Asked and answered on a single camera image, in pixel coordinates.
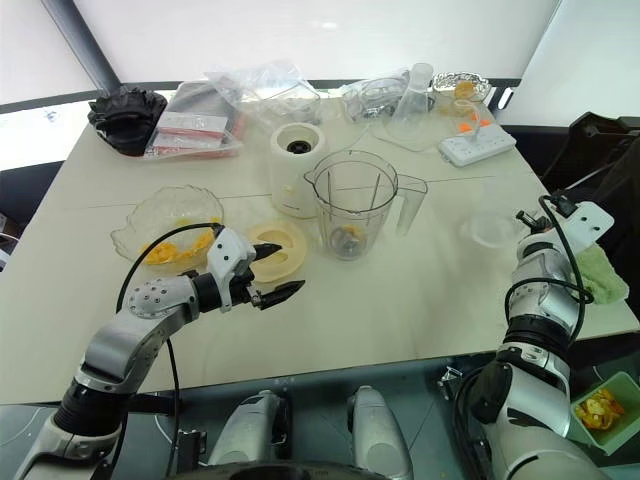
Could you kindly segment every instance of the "clear glass bowl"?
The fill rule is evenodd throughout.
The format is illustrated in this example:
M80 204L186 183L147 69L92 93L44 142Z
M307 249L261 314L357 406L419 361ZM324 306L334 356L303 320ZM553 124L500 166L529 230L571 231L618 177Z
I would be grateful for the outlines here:
M151 242L174 228L193 223L222 223L223 218L222 205L209 190L192 185L164 187L138 204L127 216L127 225L111 232L111 239L116 252L133 262ZM165 242L175 245L179 254L188 253L179 259L142 265L166 273L204 265L213 237L203 245L195 245L205 233L206 229L194 229L169 237Z

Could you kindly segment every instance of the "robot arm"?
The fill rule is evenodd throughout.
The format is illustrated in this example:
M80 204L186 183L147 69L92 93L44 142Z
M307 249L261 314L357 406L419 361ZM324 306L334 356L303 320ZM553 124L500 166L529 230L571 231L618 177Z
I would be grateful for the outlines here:
M557 201L574 253L613 225L613 218L593 203ZM571 420L566 357L580 328L578 304L561 284L573 283L568 253L556 229L544 221L524 221L533 233L518 247L515 288L505 301L509 327L495 359L469 391L470 411L487 437L496 479L605 479L564 438Z
M240 303L269 308L302 287L304 281L289 282L263 295L251 285L251 262L279 249L254 247L223 228L207 255L208 273L158 278L132 289L123 308L94 335L60 407L15 478L52 478L60 461L66 464L64 475L92 478L116 443L130 398L171 335L200 313L227 312Z

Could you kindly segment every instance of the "table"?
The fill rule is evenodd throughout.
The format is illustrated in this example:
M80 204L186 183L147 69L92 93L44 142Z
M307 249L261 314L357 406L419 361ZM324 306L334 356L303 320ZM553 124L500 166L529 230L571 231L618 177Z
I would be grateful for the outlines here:
M334 150L361 128L337 119L323 125ZM433 118L433 138L447 128ZM235 158L153 163L118 155L88 127L0 275L0 403L61 398L91 336L113 315L130 262L115 253L109 233L135 203L164 185L192 183L219 195L232 228L280 217L266 184L266 138L249 129ZM368 134L358 148L429 181L409 235L395 235L394 205L369 255L341 262L322 251L314 220L292 220L309 242L292 278L307 284L273 309L210 312L172 337L182 387L467 354L501 343L515 245L485 249L463 226L495 177L516 187L514 204L534 208L544 189L526 162L514 149L457 169L434 149L414 154ZM142 269L134 283L152 276ZM637 329L625 303L589 306L581 338ZM163 349L141 392L171 386Z

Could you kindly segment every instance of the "glass bowl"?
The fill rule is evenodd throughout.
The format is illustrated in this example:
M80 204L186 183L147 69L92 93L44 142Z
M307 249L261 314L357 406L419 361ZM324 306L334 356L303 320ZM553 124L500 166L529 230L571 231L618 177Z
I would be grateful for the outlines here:
M193 223L222 223L224 211L216 196L192 185L164 187L127 216L127 224L111 232L116 252L132 262L155 239L174 228ZM194 229L169 237L154 249L142 265L166 273L184 272L206 263L213 243L211 229Z
M433 91L447 97L453 97L458 82L468 81L473 83L474 95L469 98L472 102L481 102L491 91L491 84L476 73L439 73L433 77Z

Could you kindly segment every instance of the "black pole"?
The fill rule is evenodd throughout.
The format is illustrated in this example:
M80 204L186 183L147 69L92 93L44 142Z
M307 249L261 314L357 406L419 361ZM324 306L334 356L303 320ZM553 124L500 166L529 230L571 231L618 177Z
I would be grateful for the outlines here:
M40 0L93 83L104 93L122 83L102 53L73 0Z

